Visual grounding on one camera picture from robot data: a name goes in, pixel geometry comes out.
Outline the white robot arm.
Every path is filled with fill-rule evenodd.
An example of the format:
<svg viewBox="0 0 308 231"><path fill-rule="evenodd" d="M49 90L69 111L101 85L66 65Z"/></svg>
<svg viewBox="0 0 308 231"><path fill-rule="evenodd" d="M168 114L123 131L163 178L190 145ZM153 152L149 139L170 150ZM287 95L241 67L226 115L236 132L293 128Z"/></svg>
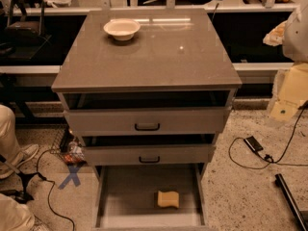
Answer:
<svg viewBox="0 0 308 231"><path fill-rule="evenodd" d="M308 102L308 0L302 0L289 18L263 38L270 46L281 45L283 55L294 64L284 73L269 115L288 121Z"/></svg>

